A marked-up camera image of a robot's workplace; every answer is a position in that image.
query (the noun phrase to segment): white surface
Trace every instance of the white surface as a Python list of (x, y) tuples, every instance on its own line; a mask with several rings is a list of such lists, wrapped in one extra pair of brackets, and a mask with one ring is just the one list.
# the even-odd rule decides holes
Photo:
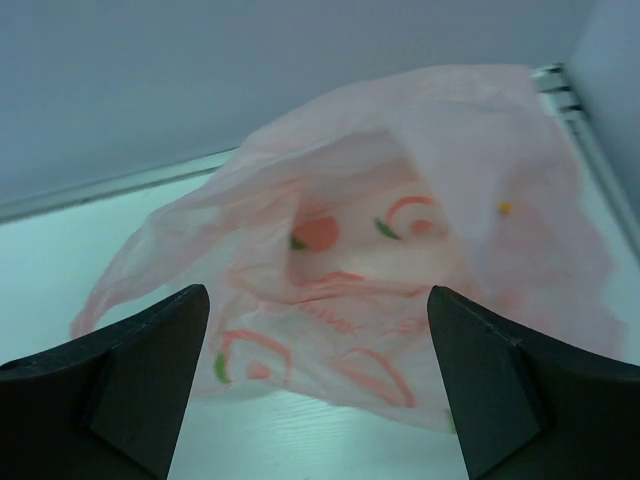
[(2, 0), (0, 204), (236, 147), (332, 88), (569, 57), (595, 0)]
[[(68, 339), (71, 319), (144, 217), (203, 177), (0, 226), (0, 364)], [(587, 175), (584, 206), (607, 239), (616, 274), (605, 293), (630, 326), (626, 357), (640, 365), (635, 259)], [(157, 292), (155, 298), (162, 296)], [(124, 316), (145, 298), (113, 315)], [(230, 391), (187, 409), (173, 480), (463, 480), (456, 437), (399, 425), (286, 392)]]
[(571, 85), (640, 218), (640, 2), (601, 0), (567, 62)]

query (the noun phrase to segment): orange circle print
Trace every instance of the orange circle print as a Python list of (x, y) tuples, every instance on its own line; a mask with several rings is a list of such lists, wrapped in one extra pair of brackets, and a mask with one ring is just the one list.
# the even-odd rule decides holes
[[(389, 210), (387, 211), (387, 215), (384, 217), (384, 221), (380, 220), (379, 218), (375, 219), (376, 227), (378, 228), (380, 233), (382, 233), (386, 237), (393, 238), (395, 240), (401, 240), (402, 238), (400, 237), (400, 235), (398, 235), (393, 229), (393, 217), (396, 215), (396, 213), (398, 213), (400, 209), (406, 207), (407, 205), (416, 204), (433, 206), (435, 205), (435, 202), (432, 198), (423, 197), (420, 195), (410, 195), (408, 197), (402, 197), (393, 205), (391, 205), (391, 208), (389, 208)], [(429, 232), (429, 230), (431, 230), (431, 227), (433, 227), (433, 223), (429, 220), (418, 219), (411, 224), (411, 232), (415, 235), (424, 235), (425, 233)]]
[(335, 217), (321, 217), (294, 227), (291, 233), (291, 248), (324, 252), (333, 247), (340, 236), (340, 227)]

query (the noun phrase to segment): white table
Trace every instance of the white table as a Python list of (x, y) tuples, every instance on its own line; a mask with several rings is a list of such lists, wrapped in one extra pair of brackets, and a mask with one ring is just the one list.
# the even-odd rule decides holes
[[(67, 341), (70, 321), (125, 239), (149, 212), (204, 180), (183, 180), (0, 226), (0, 364)], [(584, 187), (585, 211), (616, 264), (604, 301), (629, 325), (625, 357), (640, 365), (638, 265), (589, 174)], [(163, 294), (117, 308), (110, 316), (124, 318)], [(288, 392), (251, 388), (189, 405), (171, 479), (467, 478), (455, 436)]]

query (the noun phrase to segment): green leaf print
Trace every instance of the green leaf print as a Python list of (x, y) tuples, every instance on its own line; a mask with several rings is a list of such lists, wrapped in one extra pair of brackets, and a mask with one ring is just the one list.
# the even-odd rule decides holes
[(298, 240), (296, 237), (294, 237), (293, 235), (291, 235), (291, 249), (292, 250), (304, 250), (307, 248), (307, 245), (302, 242), (301, 240)]
[(227, 357), (224, 354), (219, 353), (216, 357), (215, 362), (213, 362), (213, 372), (216, 374), (216, 377), (225, 385), (229, 385), (231, 383), (231, 379), (227, 375)]
[(389, 226), (382, 220), (376, 217), (376, 228), (385, 237), (393, 238), (394, 240), (402, 240), (396, 233), (389, 228)]

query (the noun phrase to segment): plastic bag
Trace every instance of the plastic bag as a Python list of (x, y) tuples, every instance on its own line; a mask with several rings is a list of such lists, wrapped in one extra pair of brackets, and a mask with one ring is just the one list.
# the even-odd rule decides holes
[(610, 268), (578, 163), (517, 66), (338, 89), (251, 135), (150, 215), (73, 324), (169, 283), (212, 299), (197, 391), (267, 382), (449, 428), (426, 319), (435, 284), (598, 353)]

